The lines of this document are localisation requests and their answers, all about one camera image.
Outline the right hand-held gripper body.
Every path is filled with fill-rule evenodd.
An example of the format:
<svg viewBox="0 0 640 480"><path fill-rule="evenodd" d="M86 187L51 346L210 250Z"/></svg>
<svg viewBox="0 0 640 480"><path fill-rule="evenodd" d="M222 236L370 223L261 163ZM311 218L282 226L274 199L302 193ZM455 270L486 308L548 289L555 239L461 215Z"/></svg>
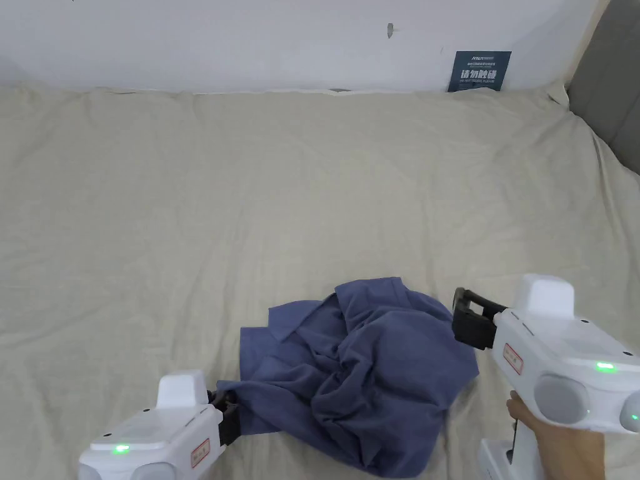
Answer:
<svg viewBox="0 0 640 480"><path fill-rule="evenodd" d="M527 274L495 316L453 315L457 341L490 350L512 390L540 421L598 433L639 432L639 356L574 310L574 287ZM546 479L534 433L515 420L511 442L483 439L484 479Z"/></svg>

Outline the person's right hand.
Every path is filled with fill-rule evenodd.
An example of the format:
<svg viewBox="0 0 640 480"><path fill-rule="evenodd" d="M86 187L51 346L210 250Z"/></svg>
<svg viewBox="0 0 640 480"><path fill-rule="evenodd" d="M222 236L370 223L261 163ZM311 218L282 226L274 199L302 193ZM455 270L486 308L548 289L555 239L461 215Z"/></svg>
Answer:
<svg viewBox="0 0 640 480"><path fill-rule="evenodd" d="M534 433L546 479L606 478L603 433L546 424L533 415L515 391L509 395L509 415Z"/></svg>

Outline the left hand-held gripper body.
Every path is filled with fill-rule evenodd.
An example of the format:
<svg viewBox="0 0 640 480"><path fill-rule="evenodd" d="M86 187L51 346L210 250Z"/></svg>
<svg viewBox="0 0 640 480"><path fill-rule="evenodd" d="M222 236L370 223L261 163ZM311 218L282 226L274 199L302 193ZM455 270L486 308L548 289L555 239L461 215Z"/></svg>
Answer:
<svg viewBox="0 0 640 480"><path fill-rule="evenodd" d="M159 381L153 408L135 413L80 455L78 479L202 479L241 436L238 402L208 402L204 373L179 371Z"/></svg>

